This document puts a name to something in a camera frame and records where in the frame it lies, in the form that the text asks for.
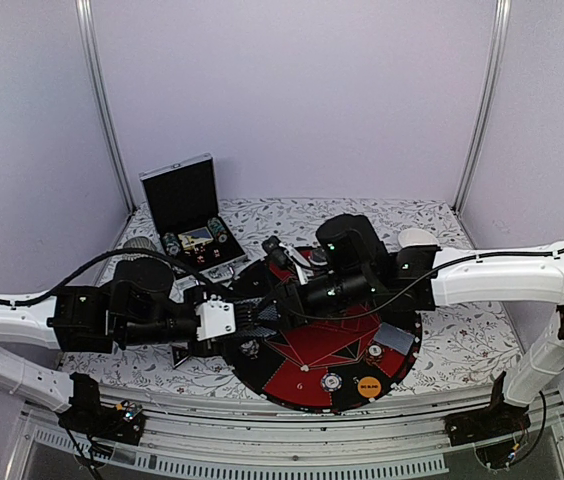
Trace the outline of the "orange big blind button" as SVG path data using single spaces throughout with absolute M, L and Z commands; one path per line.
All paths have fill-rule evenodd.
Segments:
M 357 382 L 357 390 L 364 398 L 376 398 L 382 391 L 382 384 L 377 378 L 366 376 Z

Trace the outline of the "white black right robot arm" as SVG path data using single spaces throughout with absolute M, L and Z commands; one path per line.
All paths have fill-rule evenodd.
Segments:
M 326 273 L 274 290 L 278 306 L 296 318 L 339 320 L 343 310 L 367 300 L 397 312 L 484 301 L 554 305 L 542 334 L 494 384 L 492 404 L 478 421 L 486 435 L 501 435 L 518 409 L 564 370 L 564 241 L 522 250 L 428 243 L 390 253 L 367 217 L 349 214 L 327 220 L 316 237 Z

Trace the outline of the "single blue playing card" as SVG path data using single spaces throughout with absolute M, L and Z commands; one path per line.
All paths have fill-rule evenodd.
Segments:
M 412 333 L 391 324 L 382 323 L 373 338 L 374 342 L 406 356 L 415 342 Z

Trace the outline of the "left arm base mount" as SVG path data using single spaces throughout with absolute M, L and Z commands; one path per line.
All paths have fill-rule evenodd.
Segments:
M 107 406 L 101 402 L 96 380 L 81 373 L 72 373 L 69 378 L 73 382 L 73 393 L 69 396 L 69 408 L 58 415 L 61 427 L 89 439 L 140 444 L 146 423 L 141 404 L 122 400 Z

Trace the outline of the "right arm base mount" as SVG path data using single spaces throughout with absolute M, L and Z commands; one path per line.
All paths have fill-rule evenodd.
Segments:
M 521 441 L 514 440 L 513 435 L 525 436 L 529 426 L 528 408 L 512 406 L 503 400 L 491 400 L 486 407 L 444 417 L 445 432 L 452 446 L 508 437 L 475 449 L 478 462 L 490 470 L 504 469 L 513 463 L 521 446 Z

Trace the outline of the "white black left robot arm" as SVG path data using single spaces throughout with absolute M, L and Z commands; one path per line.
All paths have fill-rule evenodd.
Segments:
M 0 387 L 55 413 L 70 408 L 90 434 L 110 426 L 110 412 L 81 396 L 79 379 L 55 372 L 2 349 L 24 344 L 62 352 L 110 354 L 114 349 L 171 342 L 203 342 L 237 330 L 236 308 L 216 285 L 190 290 L 177 303 L 170 294 L 172 269 L 142 257 L 117 263 L 101 287 L 63 286 L 38 298 L 0 299 Z

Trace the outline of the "red poker chip stack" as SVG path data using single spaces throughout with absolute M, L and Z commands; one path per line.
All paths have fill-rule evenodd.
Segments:
M 365 350 L 364 361 L 369 365 L 379 365 L 384 356 L 384 349 L 381 345 L 372 343 Z

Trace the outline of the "clear dealer button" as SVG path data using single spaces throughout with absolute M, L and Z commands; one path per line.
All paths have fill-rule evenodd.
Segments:
M 322 249 L 313 249 L 310 252 L 309 260 L 314 265 L 325 265 L 327 263 L 326 255 Z

